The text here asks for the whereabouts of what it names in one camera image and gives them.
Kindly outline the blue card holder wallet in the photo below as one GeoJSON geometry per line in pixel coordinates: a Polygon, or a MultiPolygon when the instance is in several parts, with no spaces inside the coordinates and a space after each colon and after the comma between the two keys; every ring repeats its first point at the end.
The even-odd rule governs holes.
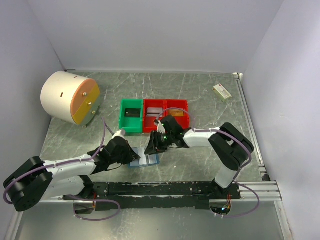
{"type": "Polygon", "coordinates": [[[134,147],[133,151],[140,156],[140,159],[134,160],[128,165],[128,168],[143,168],[158,165],[160,158],[158,154],[145,155],[146,147],[134,147]]]}

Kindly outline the white magnetic stripe card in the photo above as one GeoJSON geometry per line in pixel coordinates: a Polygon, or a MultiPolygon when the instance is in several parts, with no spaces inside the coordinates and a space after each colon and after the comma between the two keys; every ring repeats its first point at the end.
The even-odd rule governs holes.
{"type": "Polygon", "coordinates": [[[139,159],[139,166],[151,166],[158,164],[158,156],[156,154],[148,155],[145,154],[145,148],[141,147],[138,149],[138,155],[140,156],[139,159]]]}

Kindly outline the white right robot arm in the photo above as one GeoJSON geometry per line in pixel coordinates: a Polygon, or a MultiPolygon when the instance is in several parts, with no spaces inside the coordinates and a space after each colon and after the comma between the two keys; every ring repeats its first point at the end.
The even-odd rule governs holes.
{"type": "Polygon", "coordinates": [[[144,154],[164,153],[172,145],[179,149],[212,148],[222,162],[212,186],[212,193],[218,199],[223,199],[229,194],[229,187],[245,163],[249,163],[252,159],[253,144],[229,122],[221,127],[209,129],[191,127],[184,129],[171,115],[156,122],[157,130],[150,133],[144,154]]]}

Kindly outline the white VIP card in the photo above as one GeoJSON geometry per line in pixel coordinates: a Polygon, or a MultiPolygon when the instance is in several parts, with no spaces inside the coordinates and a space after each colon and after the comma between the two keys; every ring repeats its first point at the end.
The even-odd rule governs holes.
{"type": "Polygon", "coordinates": [[[157,117],[162,116],[163,108],[161,107],[148,107],[146,109],[146,116],[147,117],[157,117]]]}

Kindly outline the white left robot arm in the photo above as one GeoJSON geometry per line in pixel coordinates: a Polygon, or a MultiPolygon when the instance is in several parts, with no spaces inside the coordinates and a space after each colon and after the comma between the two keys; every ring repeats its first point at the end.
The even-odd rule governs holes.
{"type": "Polygon", "coordinates": [[[95,197],[90,175],[107,172],[113,164],[127,165],[138,159],[140,156],[120,136],[76,158],[43,161],[32,157],[4,181],[3,199],[17,212],[59,196],[90,200],[95,197]]]}

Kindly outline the green plastic bin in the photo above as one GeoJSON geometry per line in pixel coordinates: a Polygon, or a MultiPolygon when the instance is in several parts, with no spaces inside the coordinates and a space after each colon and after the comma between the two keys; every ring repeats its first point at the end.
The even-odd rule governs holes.
{"type": "Polygon", "coordinates": [[[127,133],[143,132],[143,100],[122,99],[120,104],[119,128],[127,133]]]}

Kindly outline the red plastic bin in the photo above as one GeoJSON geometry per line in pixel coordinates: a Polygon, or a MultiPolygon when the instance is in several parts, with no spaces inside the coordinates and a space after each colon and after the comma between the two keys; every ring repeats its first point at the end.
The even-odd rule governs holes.
{"type": "Polygon", "coordinates": [[[142,132],[150,133],[153,130],[157,129],[154,121],[157,117],[147,117],[147,108],[163,108],[165,109],[165,100],[164,99],[144,99],[143,100],[143,118],[142,118],[142,132]]]}
{"type": "MultiPolygon", "coordinates": [[[[186,99],[167,99],[166,100],[166,109],[179,109],[189,111],[188,101],[186,99]]],[[[174,117],[178,124],[183,128],[186,129],[190,125],[190,117],[189,115],[184,112],[183,117],[174,117]]]]}

